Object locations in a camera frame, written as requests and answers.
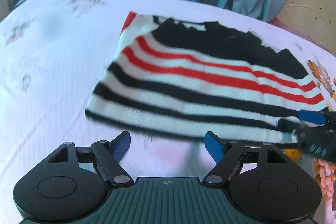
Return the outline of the striped red black white garment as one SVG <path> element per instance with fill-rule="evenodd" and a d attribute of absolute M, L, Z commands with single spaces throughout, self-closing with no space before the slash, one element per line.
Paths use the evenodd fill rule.
<path fill-rule="evenodd" d="M 315 64 L 252 32 L 130 12 L 122 50 L 95 86 L 88 119 L 151 134 L 291 143 L 282 118 L 327 110 Z"/>

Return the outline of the pink blanket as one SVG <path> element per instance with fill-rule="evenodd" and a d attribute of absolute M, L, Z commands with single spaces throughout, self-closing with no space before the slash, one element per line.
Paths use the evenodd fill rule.
<path fill-rule="evenodd" d="M 283 30 L 286 30 L 288 32 L 291 32 L 292 34 L 295 34 L 305 40 L 308 40 L 310 42 L 313 42 L 313 40 L 310 38 L 310 36 L 305 35 L 297 30 L 295 30 L 294 28 L 291 28 L 289 26 L 287 26 L 285 23 L 281 22 L 278 18 L 273 18 L 271 21 L 268 22 L 269 24 L 276 26 L 278 28 L 281 28 Z"/>

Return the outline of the floral white bed sheet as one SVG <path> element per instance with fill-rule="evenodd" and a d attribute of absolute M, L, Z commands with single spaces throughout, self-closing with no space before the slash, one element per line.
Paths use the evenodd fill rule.
<path fill-rule="evenodd" d="M 218 22 L 252 32 L 302 63 L 335 111 L 335 57 L 313 43 L 234 12 L 179 0 L 27 0 L 1 22 L 1 223 L 335 223 L 335 161 L 291 143 L 245 145 L 224 186 L 204 137 L 151 134 L 88 119 L 85 109 L 122 50 L 130 12 Z M 132 186 L 95 171 L 91 145 L 130 133 L 120 165 Z"/>

